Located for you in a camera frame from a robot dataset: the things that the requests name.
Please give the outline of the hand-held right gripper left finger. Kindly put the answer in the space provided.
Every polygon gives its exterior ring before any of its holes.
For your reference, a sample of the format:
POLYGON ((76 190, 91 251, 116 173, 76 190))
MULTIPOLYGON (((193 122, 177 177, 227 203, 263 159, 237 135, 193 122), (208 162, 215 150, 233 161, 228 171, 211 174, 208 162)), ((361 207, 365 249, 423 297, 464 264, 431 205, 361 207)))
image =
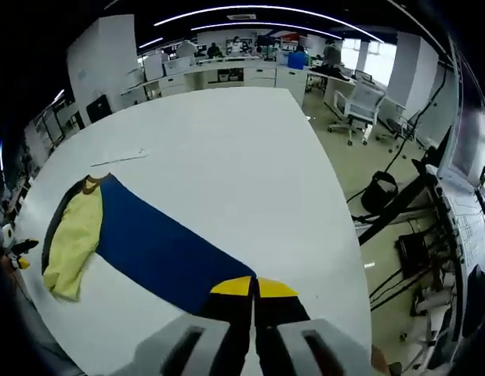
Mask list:
POLYGON ((239 375, 250 344, 253 278, 211 289, 199 313, 184 314, 136 347, 127 375, 239 375))

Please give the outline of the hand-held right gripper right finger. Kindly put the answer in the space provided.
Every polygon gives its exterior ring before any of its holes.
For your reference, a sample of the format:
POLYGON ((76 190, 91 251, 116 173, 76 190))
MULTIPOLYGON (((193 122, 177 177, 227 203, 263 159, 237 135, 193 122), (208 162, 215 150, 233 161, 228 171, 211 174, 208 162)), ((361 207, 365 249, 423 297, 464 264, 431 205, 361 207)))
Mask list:
POLYGON ((325 319, 311 319, 288 285, 257 280, 255 350, 264 375, 369 375, 370 353, 325 319))

